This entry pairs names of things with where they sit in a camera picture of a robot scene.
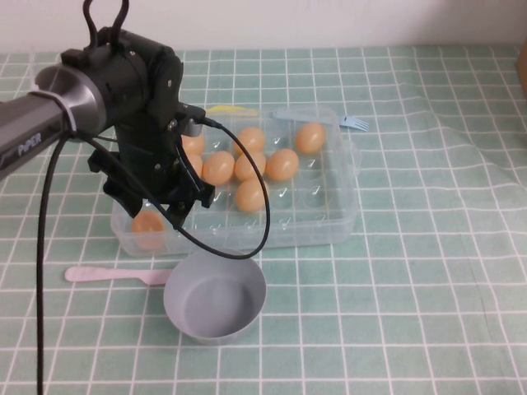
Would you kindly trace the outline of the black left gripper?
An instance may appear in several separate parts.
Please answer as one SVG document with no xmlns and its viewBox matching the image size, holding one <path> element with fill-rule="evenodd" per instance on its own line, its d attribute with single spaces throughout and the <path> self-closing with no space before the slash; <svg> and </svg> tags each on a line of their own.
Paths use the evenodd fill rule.
<svg viewBox="0 0 527 395">
<path fill-rule="evenodd" d="M 128 170 L 159 203 L 168 205 L 166 219 L 180 230 L 194 204 L 209 207 L 215 195 L 215 187 L 201 180 L 183 148 L 182 137 L 198 137 L 201 130 L 191 118 L 173 120 L 163 130 L 149 119 L 123 121 L 115 126 L 119 149 L 108 155 L 94 151 L 90 171 L 106 174 L 103 192 L 135 218 L 147 195 L 124 173 Z"/>
</svg>

